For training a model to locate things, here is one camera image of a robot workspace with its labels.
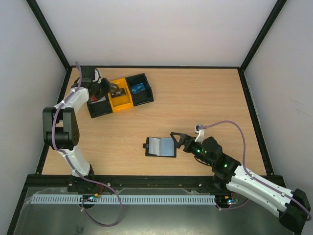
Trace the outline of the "black bin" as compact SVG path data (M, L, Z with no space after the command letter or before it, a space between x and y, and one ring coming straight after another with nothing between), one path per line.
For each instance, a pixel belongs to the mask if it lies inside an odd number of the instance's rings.
M126 77L126 82L129 87L134 106L154 101L152 88L145 73L128 76Z
M110 101L108 98L108 94L106 94L105 97L106 97L106 100L101 101L101 102L94 102L94 103L90 102L91 97L89 97L89 100L87 101L87 108L88 108L91 118L97 118L103 115L113 113L111 105L110 105Z

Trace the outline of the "grey vip card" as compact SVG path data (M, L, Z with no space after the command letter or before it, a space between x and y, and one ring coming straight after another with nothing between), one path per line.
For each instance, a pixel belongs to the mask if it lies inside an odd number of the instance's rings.
M116 98L116 97L121 97L121 96L126 95L126 91L125 91L124 88L121 88L121 89L118 89L118 90L112 90L110 92L110 94L111 94L112 98Z

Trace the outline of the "yellow bin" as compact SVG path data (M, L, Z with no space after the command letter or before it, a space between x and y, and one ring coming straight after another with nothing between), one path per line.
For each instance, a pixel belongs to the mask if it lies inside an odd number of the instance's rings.
M128 83L126 81L126 78L113 80L112 83L118 85L119 88L124 88L125 93L126 93L125 95L122 95L119 97L112 97L111 94L108 93L108 98L110 101L112 111L116 113L118 111L122 111L122 110L134 107L132 95L131 95Z

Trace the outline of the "black card holder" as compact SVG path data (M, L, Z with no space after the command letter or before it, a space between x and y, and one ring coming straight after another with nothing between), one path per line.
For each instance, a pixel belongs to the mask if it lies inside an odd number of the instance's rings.
M167 157L175 158L177 156L176 147L172 138L147 137L143 143L145 156L147 157Z

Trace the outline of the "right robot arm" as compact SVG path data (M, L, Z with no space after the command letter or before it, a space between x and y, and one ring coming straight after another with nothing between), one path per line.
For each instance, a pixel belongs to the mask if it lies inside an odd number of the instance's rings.
M213 137L199 142L187 134L172 132L171 138L176 148L183 146L184 152L212 168L213 186L217 191L227 189L257 203L296 234L302 233L305 223L311 220L311 207L304 191L285 188L257 175L225 154Z

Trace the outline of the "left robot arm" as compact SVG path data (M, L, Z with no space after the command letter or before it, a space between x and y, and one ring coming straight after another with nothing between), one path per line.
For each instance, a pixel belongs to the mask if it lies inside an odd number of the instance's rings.
M91 165L78 146L80 132L76 113L88 102L108 100L110 83L95 67L76 65L79 77L69 93L55 106L43 109L44 142L67 162L75 177L88 176Z

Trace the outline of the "red white card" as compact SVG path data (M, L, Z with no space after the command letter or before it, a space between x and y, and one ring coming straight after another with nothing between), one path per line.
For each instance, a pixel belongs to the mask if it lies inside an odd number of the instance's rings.
M106 100L106 97L104 96L104 97L102 97L102 98L97 98L96 96L92 96L91 98L90 98L90 102L91 103L94 103L94 102L101 102L101 101L104 101L104 100Z

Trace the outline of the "blue card in bin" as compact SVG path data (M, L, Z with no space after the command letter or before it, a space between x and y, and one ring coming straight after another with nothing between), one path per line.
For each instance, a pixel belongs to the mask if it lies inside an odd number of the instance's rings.
M144 90L146 90L146 88L143 83L139 83L139 84L131 86L131 93L133 95L138 94Z

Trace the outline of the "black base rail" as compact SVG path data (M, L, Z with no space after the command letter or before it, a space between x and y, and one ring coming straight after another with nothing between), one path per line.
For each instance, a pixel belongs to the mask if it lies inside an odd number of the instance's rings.
M212 195L229 194L227 189L217 189L212 176L106 176L97 175L96 181L109 185L115 190L123 188L182 188ZM37 188L66 188L69 192L99 192L97 184L69 175L28 175L23 190Z

